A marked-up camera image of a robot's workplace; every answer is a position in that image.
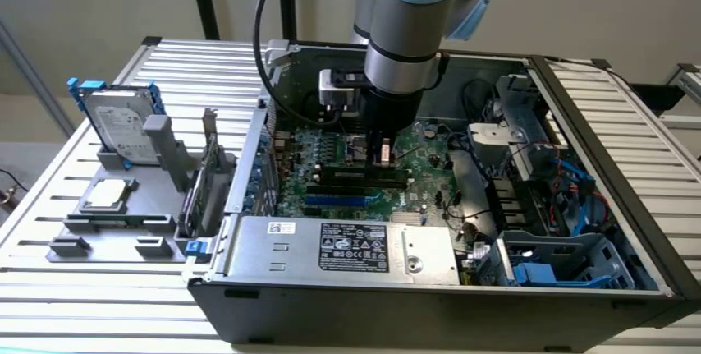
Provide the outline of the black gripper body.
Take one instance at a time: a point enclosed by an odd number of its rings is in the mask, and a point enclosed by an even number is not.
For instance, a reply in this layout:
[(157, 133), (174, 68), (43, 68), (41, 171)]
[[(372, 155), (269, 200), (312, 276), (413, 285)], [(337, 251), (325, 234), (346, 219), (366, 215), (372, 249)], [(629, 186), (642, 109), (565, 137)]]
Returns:
[(422, 91), (393, 94), (362, 90), (362, 122), (368, 131), (394, 134), (412, 124), (421, 104)]

